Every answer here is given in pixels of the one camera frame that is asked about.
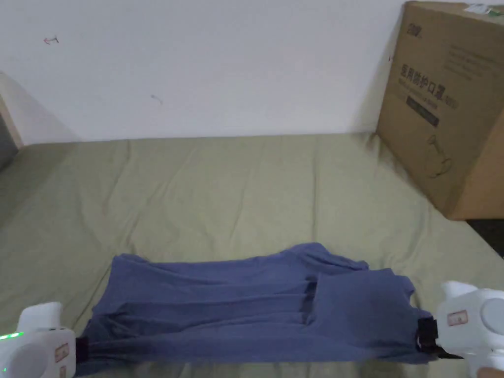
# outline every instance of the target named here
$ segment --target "bed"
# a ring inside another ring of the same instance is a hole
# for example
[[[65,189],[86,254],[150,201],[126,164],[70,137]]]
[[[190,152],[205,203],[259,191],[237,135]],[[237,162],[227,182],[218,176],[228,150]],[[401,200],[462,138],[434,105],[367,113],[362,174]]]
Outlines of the bed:
[[[0,332],[29,305],[60,301],[80,333],[111,259],[268,255],[321,242],[391,267],[434,311],[445,280],[504,290],[504,261],[465,222],[445,219],[376,135],[157,139],[25,147],[0,172]],[[102,377],[457,377],[463,362],[146,363]]]

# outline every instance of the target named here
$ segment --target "wrinkled fabric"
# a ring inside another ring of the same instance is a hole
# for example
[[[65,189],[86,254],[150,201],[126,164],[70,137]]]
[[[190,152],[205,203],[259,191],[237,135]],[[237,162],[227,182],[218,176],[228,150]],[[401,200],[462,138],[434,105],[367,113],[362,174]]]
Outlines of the wrinkled fabric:
[[[142,361],[427,363],[415,348],[411,281],[321,244],[208,263],[121,255],[82,336],[77,375]]]

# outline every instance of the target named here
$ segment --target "dark floor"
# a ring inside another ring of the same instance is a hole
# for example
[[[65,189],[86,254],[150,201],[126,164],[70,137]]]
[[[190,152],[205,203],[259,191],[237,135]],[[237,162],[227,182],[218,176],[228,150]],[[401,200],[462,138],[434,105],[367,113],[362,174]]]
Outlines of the dark floor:
[[[504,219],[468,220],[467,223],[504,258]]]

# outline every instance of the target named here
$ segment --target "white wall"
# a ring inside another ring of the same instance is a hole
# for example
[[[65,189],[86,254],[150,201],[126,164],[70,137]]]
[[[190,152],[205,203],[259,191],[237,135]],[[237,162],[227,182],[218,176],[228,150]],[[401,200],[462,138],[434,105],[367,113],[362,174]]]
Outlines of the white wall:
[[[372,131],[402,2],[5,0],[0,90],[26,144]]]

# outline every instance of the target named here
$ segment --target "green indicator light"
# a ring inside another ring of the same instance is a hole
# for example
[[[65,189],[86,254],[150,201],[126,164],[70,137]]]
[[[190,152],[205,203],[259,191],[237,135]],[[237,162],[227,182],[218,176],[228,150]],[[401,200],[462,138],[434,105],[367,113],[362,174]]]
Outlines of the green indicator light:
[[[23,335],[23,332],[11,333],[9,335],[0,336],[0,340],[11,339],[13,337],[18,337],[18,336],[22,336],[22,335]]]

